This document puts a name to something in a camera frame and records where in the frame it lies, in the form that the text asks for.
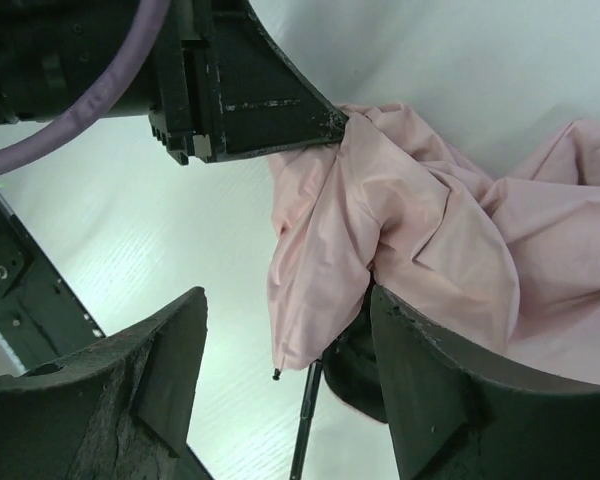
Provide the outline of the pink and black folding umbrella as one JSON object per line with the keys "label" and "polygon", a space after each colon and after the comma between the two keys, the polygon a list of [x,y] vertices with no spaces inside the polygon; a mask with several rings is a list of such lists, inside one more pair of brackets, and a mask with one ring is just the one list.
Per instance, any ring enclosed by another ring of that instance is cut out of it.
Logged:
{"label": "pink and black folding umbrella", "polygon": [[571,122],[494,179],[407,106],[347,112],[339,144],[269,160],[275,370],[323,365],[389,427],[379,286],[494,354],[600,385],[600,124]]}

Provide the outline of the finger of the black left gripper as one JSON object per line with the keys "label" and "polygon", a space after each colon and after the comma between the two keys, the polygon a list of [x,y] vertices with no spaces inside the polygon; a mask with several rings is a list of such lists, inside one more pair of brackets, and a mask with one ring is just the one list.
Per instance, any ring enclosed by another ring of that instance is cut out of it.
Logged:
{"label": "finger of the black left gripper", "polygon": [[342,140],[346,115],[300,73],[249,2],[200,2],[199,35],[202,161]]}

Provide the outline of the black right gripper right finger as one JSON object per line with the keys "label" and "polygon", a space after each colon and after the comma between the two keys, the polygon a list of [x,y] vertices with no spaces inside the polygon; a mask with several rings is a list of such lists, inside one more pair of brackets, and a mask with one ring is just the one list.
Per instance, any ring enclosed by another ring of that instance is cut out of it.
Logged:
{"label": "black right gripper right finger", "polygon": [[508,360],[383,287],[370,307],[403,479],[600,479],[600,385]]}

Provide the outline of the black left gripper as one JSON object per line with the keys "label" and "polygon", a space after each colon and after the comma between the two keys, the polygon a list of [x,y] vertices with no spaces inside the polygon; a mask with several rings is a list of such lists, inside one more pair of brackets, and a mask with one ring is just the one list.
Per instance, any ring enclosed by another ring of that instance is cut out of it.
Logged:
{"label": "black left gripper", "polygon": [[[118,53],[136,1],[0,1],[0,125],[45,122],[68,109]],[[148,117],[181,165],[210,153],[200,112],[195,48],[211,4],[171,2],[146,60],[109,117]]]}

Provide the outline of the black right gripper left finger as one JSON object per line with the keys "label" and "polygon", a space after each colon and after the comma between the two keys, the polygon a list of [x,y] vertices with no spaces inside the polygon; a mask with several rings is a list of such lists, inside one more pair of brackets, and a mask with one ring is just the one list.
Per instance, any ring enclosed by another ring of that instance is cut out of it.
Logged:
{"label": "black right gripper left finger", "polygon": [[149,318],[0,376],[0,479],[208,479],[187,445],[207,335],[194,287]]}

